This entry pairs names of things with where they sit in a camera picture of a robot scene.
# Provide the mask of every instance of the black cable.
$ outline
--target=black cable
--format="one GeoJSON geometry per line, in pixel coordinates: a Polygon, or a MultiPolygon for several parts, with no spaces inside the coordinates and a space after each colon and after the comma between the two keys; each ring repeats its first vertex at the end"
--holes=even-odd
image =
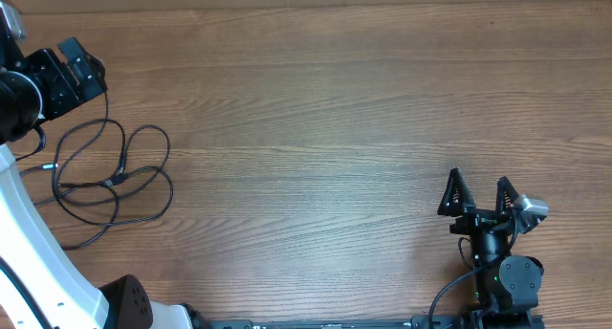
{"type": "Polygon", "coordinates": [[[32,153],[29,153],[29,154],[27,154],[25,156],[21,156],[21,157],[15,158],[16,162],[19,162],[21,160],[24,160],[24,159],[30,157],[30,156],[35,155],[36,153],[42,151],[45,148],[45,146],[47,145],[47,135],[45,134],[45,131],[42,129],[42,127],[41,126],[36,126],[34,128],[34,130],[36,131],[36,133],[38,133],[38,147],[32,153]]]}
{"type": "Polygon", "coordinates": [[[55,150],[55,156],[54,156],[54,161],[52,164],[43,164],[43,165],[39,165],[39,166],[34,166],[31,168],[28,168],[26,170],[23,170],[20,175],[23,177],[31,172],[34,171],[38,171],[38,170],[51,170],[51,179],[52,179],[52,192],[53,192],[53,197],[39,201],[34,203],[36,206],[39,205],[43,205],[43,204],[47,204],[47,203],[51,203],[52,201],[56,201],[61,207],[62,209],[68,213],[70,216],[72,216],[73,218],[77,219],[78,221],[88,224],[88,225],[92,225],[92,226],[100,226],[103,227],[102,230],[100,232],[98,232],[96,235],[94,235],[92,238],[74,245],[74,246],[62,246],[63,250],[76,250],[82,247],[85,247],[93,242],[95,242],[96,240],[98,240],[100,237],[102,237],[107,231],[108,229],[110,229],[112,226],[116,226],[116,225],[127,225],[127,224],[135,224],[135,223],[141,223],[141,222],[145,222],[145,221],[151,221],[151,220],[156,220],[159,219],[161,216],[163,216],[165,214],[165,212],[167,211],[167,209],[170,207],[170,204],[172,203],[172,199],[174,198],[174,185],[172,184],[172,180],[170,179],[170,177],[167,175],[167,173],[164,171],[164,166],[165,163],[167,162],[169,155],[170,155],[170,139],[168,137],[168,135],[165,133],[165,131],[155,125],[152,124],[147,124],[144,126],[141,126],[139,128],[137,128],[128,138],[127,143],[125,142],[125,132],[123,130],[123,127],[114,120],[108,119],[108,107],[109,107],[109,101],[108,101],[108,95],[106,93],[104,93],[104,98],[105,98],[105,103],[106,103],[106,110],[105,110],[105,115],[104,115],[104,119],[95,119],[95,120],[91,120],[91,121],[86,121],[80,125],[77,125],[75,127],[73,127],[72,129],[68,130],[66,133],[64,133],[61,138],[59,139],[59,142],[57,143],[57,148],[55,150]],[[68,157],[68,159],[66,159],[66,161],[62,164],[58,163],[58,159],[59,159],[59,153],[61,151],[61,147],[64,143],[64,141],[73,133],[77,132],[78,130],[81,130],[83,128],[89,127],[91,125],[94,124],[98,124],[101,123],[101,127],[100,130],[98,131],[98,133],[94,136],[94,138],[92,138],[90,141],[88,141],[86,144],[84,144],[82,147],[80,147],[79,149],[77,149],[72,155],[70,155],[70,157],[68,157]],[[61,178],[61,174],[62,172],[65,170],[66,166],[68,165],[68,163],[70,163],[74,157],[76,157],[80,152],[82,152],[85,148],[87,148],[89,145],[91,145],[92,143],[94,143],[102,134],[102,132],[104,131],[104,128],[106,127],[106,123],[112,123],[114,125],[117,126],[117,128],[120,130],[121,132],[121,150],[120,150],[120,157],[119,157],[119,161],[118,161],[118,165],[115,168],[115,171],[113,171],[113,173],[105,178],[104,180],[101,181],[97,181],[97,182],[90,182],[90,183],[60,183],[60,178],[61,178]],[[144,129],[155,129],[160,131],[166,140],[166,151],[165,151],[165,156],[164,156],[164,160],[162,161],[162,163],[159,166],[143,166],[140,168],[137,168],[136,170],[130,171],[130,172],[125,172],[125,169],[127,167],[127,157],[128,157],[128,150],[129,150],[129,146],[130,143],[132,142],[132,140],[134,139],[134,137],[141,131],[143,131],[144,129]],[[128,179],[139,175],[141,173],[144,173],[146,171],[154,171],[153,175],[146,180],[143,184],[141,184],[140,186],[138,186],[136,189],[131,190],[127,193],[124,193],[122,195],[119,195],[114,189],[112,189],[112,186],[117,186],[122,184],[123,182],[127,181],[128,179]],[[124,221],[119,221],[117,222],[117,215],[119,213],[119,205],[120,205],[120,200],[122,199],[126,199],[130,196],[136,195],[138,194],[141,190],[145,189],[149,184],[151,184],[155,178],[159,175],[162,174],[165,179],[168,182],[169,185],[169,197],[168,197],[168,201],[166,202],[164,208],[153,215],[147,216],[147,217],[143,217],[143,218],[138,218],[138,219],[131,219],[131,220],[124,220],[124,221]],[[92,202],[80,202],[77,200],[73,200],[73,199],[69,199],[67,197],[68,194],[78,190],[78,189],[83,189],[86,187],[94,187],[94,186],[101,186],[106,188],[112,195],[112,197],[104,199],[104,200],[100,200],[100,201],[92,201],[92,202]],[[63,192],[60,191],[60,187],[63,188],[68,188],[67,190],[64,190],[63,192]],[[113,210],[113,213],[111,215],[111,218],[108,222],[94,222],[94,221],[90,221],[87,219],[84,219],[82,217],[80,217],[79,215],[76,215],[75,213],[73,213],[71,210],[69,210],[66,205],[64,204],[68,203],[71,204],[75,207],[90,207],[90,206],[97,206],[97,205],[101,205],[101,204],[107,204],[110,202],[114,202],[115,203],[115,209],[113,210]]]}
{"type": "Polygon", "coordinates": [[[28,307],[30,307],[30,311],[32,311],[32,313],[34,314],[40,326],[43,329],[53,329],[51,323],[42,313],[42,310],[40,310],[40,307],[34,300],[34,297],[26,288],[26,285],[21,282],[19,276],[11,269],[11,266],[9,266],[7,261],[5,261],[2,256],[0,256],[0,271],[4,272],[4,275],[7,276],[7,279],[12,283],[17,292],[19,292],[21,297],[26,301],[26,304],[28,304],[28,307]]]}
{"type": "Polygon", "coordinates": [[[429,322],[429,329],[434,329],[433,328],[433,312],[436,309],[436,305],[438,304],[438,301],[440,301],[440,298],[442,298],[442,296],[451,288],[453,288],[454,286],[460,284],[462,281],[464,281],[465,279],[467,279],[468,277],[483,272],[485,271],[487,268],[489,268],[490,266],[495,265],[498,262],[501,262],[501,260],[503,260],[504,258],[506,258],[506,255],[508,253],[510,253],[510,250],[513,248],[514,243],[516,242],[516,237],[518,236],[518,218],[514,217],[514,211],[511,210],[510,211],[510,220],[514,221],[514,231],[513,231],[513,238],[510,240],[510,243],[508,244],[508,249],[506,249],[504,251],[504,253],[499,254],[495,259],[493,259],[491,262],[483,264],[482,266],[478,267],[478,268],[474,268],[471,271],[455,278],[454,280],[452,280],[447,286],[445,286],[442,290],[440,290],[440,292],[438,293],[438,295],[433,299],[433,301],[431,302],[431,306],[429,307],[429,315],[428,315],[428,322],[429,322]]]}
{"type": "Polygon", "coordinates": [[[474,269],[473,266],[471,266],[470,263],[468,263],[468,261],[466,260],[466,257],[463,255],[463,248],[461,246],[461,243],[465,240],[470,242],[470,240],[466,237],[459,238],[459,242],[457,242],[457,245],[459,246],[459,254],[461,255],[461,259],[463,260],[463,263],[468,267],[468,269],[472,270],[474,269]]]}

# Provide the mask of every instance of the wire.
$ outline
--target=wire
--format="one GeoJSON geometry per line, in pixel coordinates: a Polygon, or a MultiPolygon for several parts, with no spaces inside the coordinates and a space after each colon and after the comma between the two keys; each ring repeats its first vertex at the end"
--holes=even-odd
{"type": "Polygon", "coordinates": [[[495,265],[496,263],[500,262],[502,259],[506,258],[506,255],[508,253],[510,253],[510,250],[513,248],[514,243],[516,242],[516,237],[518,236],[518,218],[516,218],[514,216],[514,212],[511,210],[510,211],[510,220],[514,221],[514,231],[513,231],[513,238],[510,240],[510,243],[508,244],[508,249],[506,249],[504,251],[504,253],[499,254],[495,259],[493,259],[491,262],[484,264],[478,268],[474,268],[471,271],[455,278],[454,280],[452,280],[447,286],[445,286],[442,290],[440,290],[440,292],[438,293],[438,295],[433,299],[433,301],[431,302],[431,306],[429,307],[429,315],[428,315],[428,322],[429,322],[429,329],[434,329],[433,328],[433,312],[436,309],[436,305],[438,304],[438,301],[440,301],[440,298],[442,298],[442,296],[451,288],[453,288],[454,286],[460,284],[461,282],[463,282],[464,280],[466,280],[468,277],[483,272],[486,269],[488,269],[490,266],[495,265]]]}
{"type": "Polygon", "coordinates": [[[38,147],[36,148],[36,150],[34,150],[32,153],[29,153],[25,156],[21,156],[21,157],[17,157],[15,158],[16,162],[19,162],[21,160],[24,160],[30,156],[35,155],[36,153],[42,151],[45,146],[47,145],[47,135],[45,134],[45,131],[42,129],[41,126],[36,126],[34,128],[34,130],[36,131],[36,133],[38,133],[38,147]]]}
{"type": "Polygon", "coordinates": [[[7,261],[5,261],[2,256],[0,256],[0,272],[4,272],[4,275],[7,276],[7,279],[12,283],[17,292],[19,292],[26,304],[28,304],[28,307],[30,307],[30,311],[32,311],[32,313],[34,314],[40,326],[43,329],[52,329],[51,323],[43,314],[42,310],[38,306],[38,303],[36,303],[36,300],[34,300],[34,297],[26,288],[26,285],[23,284],[19,276],[14,272],[13,269],[11,269],[11,266],[9,266],[7,261]]]}
{"type": "Polygon", "coordinates": [[[459,242],[457,242],[457,245],[459,246],[459,254],[461,255],[461,259],[463,260],[463,263],[468,267],[468,269],[474,269],[474,267],[471,266],[470,263],[468,263],[468,261],[466,260],[466,257],[463,255],[463,249],[461,247],[461,243],[465,240],[470,242],[470,240],[466,237],[459,238],[459,242]]]}
{"type": "Polygon", "coordinates": [[[29,173],[35,172],[35,171],[39,171],[39,170],[51,170],[51,189],[53,192],[53,197],[50,197],[48,199],[39,201],[34,203],[36,206],[40,206],[40,205],[44,205],[44,204],[48,204],[51,203],[53,201],[57,202],[61,208],[70,216],[72,216],[73,218],[77,219],[78,221],[84,223],[84,224],[88,224],[88,225],[92,225],[92,226],[98,226],[98,227],[102,227],[102,229],[100,230],[100,232],[98,232],[96,235],[94,235],[93,237],[91,237],[90,239],[83,241],[79,244],[76,244],[74,246],[62,246],[62,249],[65,251],[71,251],[71,250],[76,250],[79,248],[83,248],[85,246],[88,246],[90,244],[92,244],[93,242],[95,242],[96,240],[98,240],[100,237],[102,237],[107,231],[108,229],[110,229],[113,226],[117,226],[117,225],[127,225],[127,224],[136,224],[136,223],[142,223],[142,222],[146,222],[146,221],[151,221],[151,220],[156,220],[159,219],[160,217],[162,217],[165,212],[168,210],[168,208],[170,207],[170,204],[172,203],[172,199],[174,198],[174,185],[172,183],[172,180],[170,179],[170,177],[168,176],[168,174],[164,171],[164,166],[165,163],[168,160],[168,157],[170,155],[170,139],[168,137],[168,135],[165,133],[165,131],[156,126],[156,125],[152,125],[152,124],[146,124],[144,126],[141,126],[139,128],[137,128],[128,138],[127,143],[125,142],[125,131],[123,130],[123,127],[115,120],[112,119],[108,119],[108,107],[109,107],[109,100],[108,100],[108,95],[106,93],[104,93],[104,98],[105,98],[105,115],[104,115],[104,119],[95,119],[95,120],[91,120],[91,121],[86,121],[82,124],[79,124],[75,127],[73,127],[72,129],[68,130],[66,133],[64,133],[61,138],[59,139],[59,142],[57,143],[57,148],[55,149],[55,155],[54,155],[54,161],[52,164],[43,164],[43,165],[38,165],[38,166],[34,166],[28,169],[25,169],[23,171],[21,171],[20,175],[23,177],[29,173]],[[73,133],[89,127],[91,125],[94,124],[98,124],[101,123],[100,129],[98,131],[98,133],[96,133],[96,135],[94,136],[94,138],[92,138],[91,140],[89,140],[86,144],[84,144],[83,146],[81,146],[79,149],[77,149],[75,152],[73,152],[72,155],[70,155],[70,157],[68,157],[66,159],[66,161],[62,164],[58,163],[58,159],[59,159],[59,153],[61,151],[61,147],[64,144],[64,141],[70,137],[70,135],[72,135],[73,133]],[[104,128],[106,127],[107,123],[111,123],[117,126],[117,128],[120,130],[121,132],[121,150],[120,150],[120,157],[119,157],[119,161],[117,164],[117,167],[115,168],[115,171],[113,171],[113,173],[105,178],[104,180],[101,181],[96,181],[96,182],[88,182],[88,183],[61,183],[60,179],[61,179],[61,175],[62,172],[65,170],[66,166],[68,166],[68,164],[80,153],[82,152],[85,148],[89,147],[92,143],[94,143],[102,134],[102,132],[104,131],[104,128]],[[165,156],[164,156],[164,160],[160,163],[159,166],[143,166],[143,167],[139,167],[133,171],[130,172],[125,172],[125,169],[127,167],[127,157],[128,157],[128,151],[129,151],[129,146],[130,143],[132,142],[132,140],[134,139],[134,137],[136,137],[136,135],[143,131],[144,129],[154,129],[154,130],[158,130],[160,131],[166,140],[166,151],[165,151],[165,156]],[[137,176],[139,174],[142,174],[144,172],[147,171],[154,171],[153,175],[151,177],[149,177],[144,183],[142,183],[140,186],[138,186],[137,188],[119,195],[114,189],[112,189],[113,186],[118,186],[120,184],[122,184],[123,182],[127,181],[128,179],[137,176]],[[129,198],[133,195],[138,194],[141,190],[145,189],[148,185],[150,185],[155,178],[159,175],[162,174],[164,176],[164,178],[166,179],[166,181],[168,182],[169,185],[169,196],[168,196],[168,201],[165,203],[164,208],[159,211],[156,214],[150,215],[150,216],[146,216],[146,217],[142,217],[142,218],[137,218],[137,219],[131,219],[131,220],[124,220],[124,221],[116,221],[118,213],[119,213],[119,208],[120,208],[120,200],[122,199],[126,199],[129,198]],[[99,201],[91,201],[91,202],[81,202],[81,201],[77,201],[74,199],[70,199],[67,197],[68,194],[71,194],[73,192],[75,192],[76,190],[79,189],[83,189],[83,188],[91,188],[91,187],[103,187],[105,189],[107,189],[110,193],[111,193],[111,197],[104,199],[104,200],[99,200],[99,201]],[[97,205],[102,205],[102,204],[107,204],[107,203],[115,203],[115,208],[113,210],[113,213],[111,214],[111,218],[109,219],[108,222],[95,222],[95,221],[91,221],[91,220],[87,220],[85,218],[82,218],[81,216],[75,214],[74,212],[72,212],[71,210],[69,210],[66,205],[64,203],[68,203],[71,204],[75,207],[78,208],[84,208],[84,207],[91,207],[91,206],[97,206],[97,205]]]}

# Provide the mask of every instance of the cable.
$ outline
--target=cable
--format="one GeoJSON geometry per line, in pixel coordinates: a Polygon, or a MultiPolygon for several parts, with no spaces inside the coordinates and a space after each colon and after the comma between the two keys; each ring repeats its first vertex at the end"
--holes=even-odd
{"type": "Polygon", "coordinates": [[[108,229],[110,229],[113,226],[116,225],[127,225],[127,224],[136,224],[136,223],[141,223],[141,222],[146,222],[146,221],[151,221],[151,220],[156,220],[159,219],[160,217],[162,217],[165,212],[167,211],[167,209],[170,207],[170,204],[172,203],[172,199],[174,198],[174,185],[172,184],[172,180],[170,179],[170,177],[167,175],[167,173],[164,171],[164,166],[165,163],[167,162],[169,155],[170,155],[170,139],[168,137],[168,135],[165,133],[165,131],[156,126],[156,125],[152,125],[152,124],[146,124],[144,126],[141,126],[139,128],[137,128],[128,138],[127,143],[125,142],[125,131],[123,130],[123,127],[115,120],[112,119],[108,119],[108,109],[109,109],[109,100],[108,100],[108,95],[106,93],[104,93],[104,98],[105,98],[105,115],[104,115],[104,119],[95,119],[95,120],[91,120],[91,121],[86,121],[82,124],[79,124],[73,128],[71,128],[70,130],[68,130],[66,133],[64,133],[61,138],[59,139],[59,142],[57,143],[57,148],[55,149],[55,155],[54,155],[54,161],[52,164],[43,164],[43,165],[38,165],[38,166],[34,166],[31,168],[28,168],[26,170],[23,170],[20,172],[20,175],[23,177],[29,173],[35,172],[35,171],[39,171],[39,170],[51,170],[51,189],[53,192],[53,197],[50,197],[48,199],[39,201],[34,203],[36,206],[40,206],[40,205],[44,205],[44,204],[48,204],[51,203],[53,201],[56,201],[61,208],[70,216],[72,216],[73,218],[77,219],[78,221],[84,223],[84,224],[88,224],[88,225],[92,225],[92,226],[99,226],[102,227],[101,231],[98,232],[96,235],[94,235],[93,237],[91,237],[90,239],[83,241],[79,244],[76,244],[74,246],[62,246],[62,249],[65,251],[71,251],[71,250],[76,250],[79,248],[83,248],[93,242],[95,242],[96,240],[98,240],[100,237],[102,237],[107,231],[108,229]],[[98,124],[101,123],[101,127],[100,130],[98,131],[98,133],[96,133],[96,135],[94,136],[94,138],[92,138],[91,140],[89,140],[86,144],[84,144],[83,146],[81,146],[79,149],[77,149],[72,155],[70,155],[70,157],[68,157],[66,159],[66,161],[62,164],[58,163],[58,159],[59,159],[59,153],[61,151],[61,147],[64,144],[64,141],[73,133],[89,127],[91,125],[94,124],[98,124]],[[94,143],[102,134],[102,132],[104,131],[104,128],[106,127],[107,123],[111,123],[117,126],[117,128],[120,130],[121,132],[121,150],[120,150],[120,157],[119,157],[119,161],[117,164],[117,167],[115,168],[115,171],[113,171],[113,173],[105,178],[104,180],[101,181],[96,181],[96,182],[88,182],[88,183],[60,183],[60,178],[62,175],[62,172],[65,170],[66,166],[68,166],[68,163],[70,163],[74,157],[76,157],[80,152],[82,152],[85,148],[89,147],[92,143],[94,143]],[[164,160],[160,163],[159,166],[143,166],[143,167],[139,167],[133,171],[130,172],[125,172],[125,169],[127,167],[127,157],[128,157],[128,150],[129,150],[129,146],[130,143],[132,142],[132,140],[134,139],[134,137],[141,131],[143,131],[144,129],[154,129],[154,130],[158,130],[160,131],[166,140],[166,151],[165,151],[165,156],[164,156],[164,160]],[[112,189],[113,186],[118,186],[120,184],[122,184],[123,182],[127,181],[128,179],[137,176],[139,174],[142,174],[144,172],[147,171],[154,171],[153,175],[148,178],[143,184],[141,184],[140,186],[138,186],[136,189],[131,190],[127,193],[121,194],[119,195],[114,189],[112,189]],[[155,178],[159,175],[162,174],[164,176],[164,178],[166,179],[166,181],[168,182],[169,185],[169,197],[168,197],[168,201],[166,202],[164,208],[153,215],[147,216],[147,217],[143,217],[143,218],[138,218],[138,219],[131,219],[131,220],[124,220],[124,221],[116,221],[117,219],[117,215],[119,213],[119,207],[120,207],[120,200],[122,199],[126,199],[129,198],[133,195],[138,194],[141,190],[145,189],[148,185],[150,185],[155,178]],[[111,197],[104,199],[104,200],[99,200],[99,201],[91,201],[91,202],[81,202],[81,201],[77,201],[74,199],[70,199],[67,197],[68,194],[75,192],[76,190],[79,189],[83,189],[83,188],[88,188],[88,187],[96,187],[96,186],[100,186],[103,187],[105,189],[107,189],[110,193],[111,193],[111,197]],[[111,203],[114,202],[115,203],[115,208],[113,210],[113,213],[111,214],[111,218],[108,222],[95,222],[95,221],[91,221],[91,220],[87,220],[85,218],[80,217],[79,215],[73,213],[71,210],[69,210],[66,205],[64,203],[68,203],[71,204],[75,207],[78,208],[83,208],[83,207],[90,207],[90,206],[97,206],[97,205],[101,205],[101,204],[107,204],[107,203],[111,203]]]}
{"type": "Polygon", "coordinates": [[[32,311],[32,313],[34,314],[40,326],[43,329],[52,329],[51,323],[42,313],[42,310],[40,310],[40,307],[34,300],[34,297],[26,288],[26,285],[21,282],[19,276],[11,269],[11,266],[9,266],[7,261],[5,261],[2,256],[0,256],[0,271],[4,272],[4,275],[7,276],[7,279],[12,283],[17,292],[19,292],[26,304],[28,304],[28,307],[30,307],[30,311],[32,311]]]}
{"type": "Polygon", "coordinates": [[[513,248],[514,243],[516,242],[516,237],[518,236],[518,218],[516,218],[514,216],[514,212],[511,210],[510,211],[510,220],[514,221],[514,231],[513,231],[513,238],[510,240],[510,243],[508,244],[508,249],[506,249],[504,251],[504,253],[499,254],[495,259],[493,259],[491,262],[484,264],[478,268],[474,268],[471,271],[455,278],[454,280],[452,280],[447,286],[445,286],[442,290],[440,290],[440,292],[438,293],[438,295],[433,299],[433,301],[431,302],[431,306],[429,307],[429,315],[428,315],[428,322],[429,322],[429,329],[434,329],[433,328],[433,312],[436,309],[436,305],[438,304],[438,301],[440,301],[440,298],[442,298],[442,296],[451,288],[453,288],[454,286],[460,284],[462,281],[464,281],[465,279],[467,279],[468,277],[483,272],[485,271],[487,268],[489,268],[490,266],[495,265],[496,263],[500,262],[502,259],[506,258],[506,255],[508,253],[510,253],[510,250],[513,248]]]}
{"type": "Polygon", "coordinates": [[[468,267],[468,269],[474,269],[473,266],[471,266],[470,263],[468,263],[468,261],[466,260],[466,257],[463,255],[463,249],[461,247],[461,243],[465,240],[470,242],[470,240],[466,237],[459,238],[459,242],[457,242],[457,245],[459,246],[459,254],[461,255],[461,259],[463,260],[463,263],[468,267]]]}
{"type": "Polygon", "coordinates": [[[41,126],[36,126],[34,128],[34,130],[36,131],[36,133],[38,133],[38,147],[36,148],[36,150],[34,150],[32,153],[29,153],[25,156],[21,156],[21,157],[17,157],[15,158],[16,162],[19,162],[21,160],[24,160],[30,156],[35,155],[36,153],[42,151],[45,146],[47,145],[47,135],[45,134],[45,131],[42,129],[41,126]]]}

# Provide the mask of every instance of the wooden table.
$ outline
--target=wooden table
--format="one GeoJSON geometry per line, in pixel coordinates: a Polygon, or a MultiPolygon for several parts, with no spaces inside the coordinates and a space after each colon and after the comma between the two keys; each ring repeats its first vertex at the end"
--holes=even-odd
{"type": "MultiPolygon", "coordinates": [[[[212,319],[422,314],[465,271],[452,220],[435,214],[460,166],[480,207],[493,207],[504,175],[548,202],[550,217],[514,250],[546,268],[536,312],[548,327],[611,327],[612,3],[25,22],[24,52],[77,37],[104,60],[111,118],[128,132],[158,124],[172,141],[170,211],[69,253],[94,284],[134,274],[152,298],[212,319]]],[[[48,162],[59,136],[100,118],[102,104],[46,123],[49,147],[20,167],[48,162]]],[[[28,137],[12,148],[34,146],[28,137]]],[[[65,180],[104,177],[118,150],[109,128],[65,180]]],[[[161,136],[142,134],[128,168],[158,163],[163,150],[161,136]]],[[[25,182],[34,199],[50,194],[49,174],[25,182]]],[[[120,217],[153,213],[166,196],[160,180],[120,217]]],[[[57,205],[40,212],[62,243],[95,231],[57,205]]],[[[468,283],[438,313],[471,299],[468,283]]]]}

